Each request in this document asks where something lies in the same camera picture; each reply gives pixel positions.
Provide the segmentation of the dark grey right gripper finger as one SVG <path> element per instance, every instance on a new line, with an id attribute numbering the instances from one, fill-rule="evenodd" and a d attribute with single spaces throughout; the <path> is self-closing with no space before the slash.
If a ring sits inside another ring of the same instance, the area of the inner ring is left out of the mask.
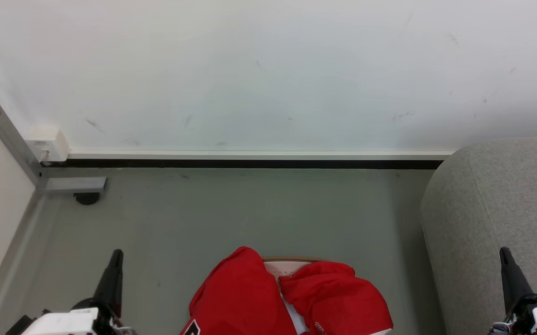
<path id="1" fill-rule="evenodd" d="M 508 247 L 500 248 L 500 262 L 504 307 L 508 313 L 522 296 L 532 295 L 534 291 Z"/>

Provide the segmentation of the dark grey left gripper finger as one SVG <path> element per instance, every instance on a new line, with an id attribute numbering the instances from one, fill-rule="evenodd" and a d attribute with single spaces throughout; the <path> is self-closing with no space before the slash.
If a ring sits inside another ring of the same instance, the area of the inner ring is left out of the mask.
<path id="1" fill-rule="evenodd" d="M 109 306 L 122 305 L 122 263 L 124 253 L 115 249 L 99 280 L 94 298 Z"/>

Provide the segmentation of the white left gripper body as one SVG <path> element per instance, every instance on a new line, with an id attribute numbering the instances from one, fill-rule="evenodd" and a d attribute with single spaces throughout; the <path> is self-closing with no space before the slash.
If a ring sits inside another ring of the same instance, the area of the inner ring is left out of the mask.
<path id="1" fill-rule="evenodd" d="M 120 321 L 121 305 L 89 298 L 65 313 L 44 313 L 21 331 L 21 335 L 134 335 Z"/>

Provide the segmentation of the red basketball jersey with number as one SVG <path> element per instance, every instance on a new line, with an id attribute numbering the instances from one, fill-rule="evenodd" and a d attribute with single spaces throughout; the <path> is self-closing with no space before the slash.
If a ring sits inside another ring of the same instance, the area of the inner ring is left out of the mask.
<path id="1" fill-rule="evenodd" d="M 275 277 L 245 246 L 215 266 L 188 312 L 180 335 L 297 335 Z"/>

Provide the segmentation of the plain red shirt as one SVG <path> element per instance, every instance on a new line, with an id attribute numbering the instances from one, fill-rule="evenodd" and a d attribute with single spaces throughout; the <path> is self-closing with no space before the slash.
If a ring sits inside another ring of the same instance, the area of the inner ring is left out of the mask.
<path id="1" fill-rule="evenodd" d="M 394 329 L 380 291 L 349 265 L 314 261 L 278 282 L 286 303 L 304 321 L 301 335 L 388 335 Z"/>

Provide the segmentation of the grey fabric sofa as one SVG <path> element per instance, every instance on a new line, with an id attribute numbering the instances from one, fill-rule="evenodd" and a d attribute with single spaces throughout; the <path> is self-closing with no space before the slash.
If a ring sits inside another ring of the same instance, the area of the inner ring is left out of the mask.
<path id="1" fill-rule="evenodd" d="M 537 138 L 477 143 L 433 174 L 420 205 L 447 335 L 505 317 L 500 248 L 537 293 Z"/>

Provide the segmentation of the black skirting strip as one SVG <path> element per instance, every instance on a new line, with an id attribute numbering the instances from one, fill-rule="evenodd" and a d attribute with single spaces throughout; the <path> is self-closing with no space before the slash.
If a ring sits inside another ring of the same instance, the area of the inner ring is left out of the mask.
<path id="1" fill-rule="evenodd" d="M 443 161 L 271 161 L 271 160 L 158 160 L 69 159 L 44 168 L 120 169 L 410 169 L 435 170 Z"/>

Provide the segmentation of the white wall socket box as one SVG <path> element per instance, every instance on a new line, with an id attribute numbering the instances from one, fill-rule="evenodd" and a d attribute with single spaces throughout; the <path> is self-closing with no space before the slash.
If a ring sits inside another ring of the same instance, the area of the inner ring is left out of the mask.
<path id="1" fill-rule="evenodd" d="M 59 127 L 34 127 L 24 140 L 39 162 L 64 162 L 69 157 L 69 143 Z"/>

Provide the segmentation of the grey metal frame post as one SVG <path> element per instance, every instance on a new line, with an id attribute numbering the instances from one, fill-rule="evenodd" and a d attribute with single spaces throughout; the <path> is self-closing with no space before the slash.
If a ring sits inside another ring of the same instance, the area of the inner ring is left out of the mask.
<path id="1" fill-rule="evenodd" d="M 43 166 L 53 162 L 38 161 L 1 104 L 0 140 L 35 185 L 39 194 L 103 194 L 105 191 L 106 177 L 48 177 Z"/>

